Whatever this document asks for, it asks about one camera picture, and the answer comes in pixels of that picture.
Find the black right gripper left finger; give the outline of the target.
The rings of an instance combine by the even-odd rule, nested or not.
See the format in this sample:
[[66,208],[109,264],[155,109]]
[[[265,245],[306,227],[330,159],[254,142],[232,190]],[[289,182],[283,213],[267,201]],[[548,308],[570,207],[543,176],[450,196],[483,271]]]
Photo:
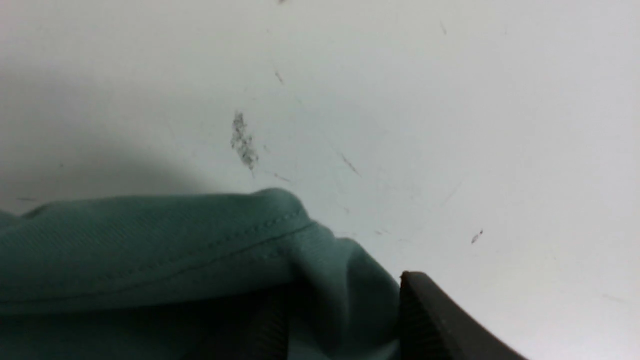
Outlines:
[[290,301],[285,286],[210,301],[205,337],[192,360],[286,360]]

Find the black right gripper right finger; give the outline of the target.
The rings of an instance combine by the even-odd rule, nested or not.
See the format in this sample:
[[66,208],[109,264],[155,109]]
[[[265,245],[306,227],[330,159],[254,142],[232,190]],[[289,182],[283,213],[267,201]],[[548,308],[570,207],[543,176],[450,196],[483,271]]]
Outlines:
[[398,339],[402,360],[523,360],[423,272],[401,276]]

